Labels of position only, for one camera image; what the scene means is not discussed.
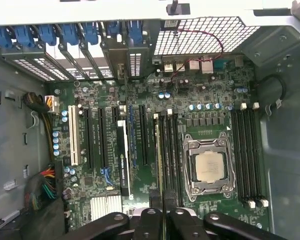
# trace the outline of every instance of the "pcie slot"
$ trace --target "pcie slot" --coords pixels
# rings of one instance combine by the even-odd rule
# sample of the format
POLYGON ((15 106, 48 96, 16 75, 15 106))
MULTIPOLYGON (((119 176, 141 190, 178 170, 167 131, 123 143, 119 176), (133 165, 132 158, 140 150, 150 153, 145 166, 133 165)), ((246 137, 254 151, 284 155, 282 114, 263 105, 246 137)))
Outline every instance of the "pcie slot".
POLYGON ((89 169, 95 168, 95 152, 94 152, 94 130, 92 123, 92 112, 90 108, 85 109, 86 135, 87 135, 87 163, 89 169))
POLYGON ((172 129, 173 129, 173 159, 175 159, 175 169, 176 169, 176 183, 177 183, 177 196, 178 196, 178 206, 182 207, 183 195, 182 195, 182 175, 181 175, 181 161, 180 161, 180 148, 179 148, 179 137, 178 137, 178 114, 173 114, 172 119, 170 119, 172 129))
POLYGON ((98 123, 99 123, 101 168, 105 168, 108 166, 108 151, 107 151, 106 110, 104 108, 98 108, 98 123))
POLYGON ((143 165, 148 165, 148 136, 145 105, 139 105, 143 165))
POLYGON ((80 140, 79 140, 79 120, 78 107, 68 106, 69 113, 69 133, 70 133, 70 158, 71 165, 79 165, 80 159, 80 140))

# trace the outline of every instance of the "white sticker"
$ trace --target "white sticker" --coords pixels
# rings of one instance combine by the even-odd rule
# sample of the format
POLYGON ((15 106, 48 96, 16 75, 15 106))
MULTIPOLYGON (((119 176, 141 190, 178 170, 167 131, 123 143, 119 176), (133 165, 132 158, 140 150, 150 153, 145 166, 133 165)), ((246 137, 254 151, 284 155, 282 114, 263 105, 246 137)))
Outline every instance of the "white sticker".
POLYGON ((166 20, 164 22, 165 28, 175 28, 176 26, 178 26, 178 20, 166 20))

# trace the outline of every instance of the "screw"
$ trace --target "screw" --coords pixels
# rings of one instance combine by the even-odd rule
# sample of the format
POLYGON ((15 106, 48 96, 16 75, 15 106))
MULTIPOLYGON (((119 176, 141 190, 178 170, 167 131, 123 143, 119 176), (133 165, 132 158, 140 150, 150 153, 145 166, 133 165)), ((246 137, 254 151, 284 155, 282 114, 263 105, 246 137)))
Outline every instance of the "screw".
POLYGON ((183 209, 177 209, 177 210, 175 210, 175 212, 177 214, 181 215, 181 214, 184 214, 185 211, 183 209))
POLYGON ((281 42, 283 42, 283 41, 287 40, 287 36, 286 35, 281 35, 279 37, 279 39, 280 39, 281 42))
POLYGON ((122 219, 124 219, 124 217, 120 214, 118 214, 114 217, 114 220, 117 220, 117 221, 122 220, 122 219))
POLYGON ((210 215, 210 218, 211 218, 212 220, 219 220, 219 216, 218 216, 217 214, 211 214, 211 215, 210 215))
POLYGON ((55 95, 59 95, 60 93, 61 93, 61 90, 60 90, 60 89, 57 88, 57 89, 54 90, 54 94, 55 94, 55 95))

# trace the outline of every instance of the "metal mesh grille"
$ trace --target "metal mesh grille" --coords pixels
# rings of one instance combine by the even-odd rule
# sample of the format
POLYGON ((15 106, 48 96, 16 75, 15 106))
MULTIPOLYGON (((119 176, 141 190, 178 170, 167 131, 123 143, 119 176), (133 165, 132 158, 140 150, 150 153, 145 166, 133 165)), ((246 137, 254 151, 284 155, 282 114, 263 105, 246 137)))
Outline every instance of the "metal mesh grille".
POLYGON ((37 67, 33 66, 31 63, 24 59, 19 59, 19 60, 13 60, 16 64, 19 64, 21 67, 27 69, 28 71, 36 74, 40 78, 46 80, 46 81, 54 81, 53 77, 49 76, 45 72, 41 71, 37 67))
MULTIPOLYGON (((245 26, 239 17, 202 17, 181 20, 178 29, 206 31, 223 44, 224 52, 232 52, 259 26, 245 26)), ((221 52, 216 39, 200 32, 160 31, 154 55, 210 54, 221 52)))
POLYGON ((47 69, 53 75, 58 77, 60 80, 67 80, 68 78, 62 72, 60 72, 57 68, 55 68, 51 63, 49 63, 44 58, 35 58, 34 59, 38 64, 40 64, 43 68, 47 69))
POLYGON ((131 76, 140 76, 141 53, 130 54, 130 70, 131 76))

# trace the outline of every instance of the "red wire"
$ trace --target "red wire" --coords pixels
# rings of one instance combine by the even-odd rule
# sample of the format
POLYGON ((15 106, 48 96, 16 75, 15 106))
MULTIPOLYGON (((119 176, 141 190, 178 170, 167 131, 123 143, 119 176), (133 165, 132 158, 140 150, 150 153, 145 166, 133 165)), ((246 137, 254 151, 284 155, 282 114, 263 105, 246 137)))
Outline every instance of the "red wire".
POLYGON ((216 60, 216 59, 219 59, 223 53, 224 53, 224 45, 222 44, 222 42, 220 41, 220 39, 215 36, 214 34, 210 33, 210 32, 207 32, 207 31, 200 31, 200 30, 189 30, 189 29, 178 29, 179 32, 187 32, 187 33, 201 33, 201 34, 206 34, 206 35, 209 35, 213 38, 215 38, 217 40, 217 42, 219 43, 220 47, 221 47, 221 52, 219 53, 219 55, 217 55, 216 57, 213 57, 213 58, 209 58, 207 60, 204 60, 204 59, 188 59, 187 61, 184 62, 184 64, 182 64, 181 67, 179 67, 175 72, 174 74, 171 76, 171 80, 177 75, 177 73, 180 71, 180 69, 182 69, 187 63, 189 63, 190 61, 197 61, 197 62, 210 62, 210 61, 213 61, 213 60, 216 60))

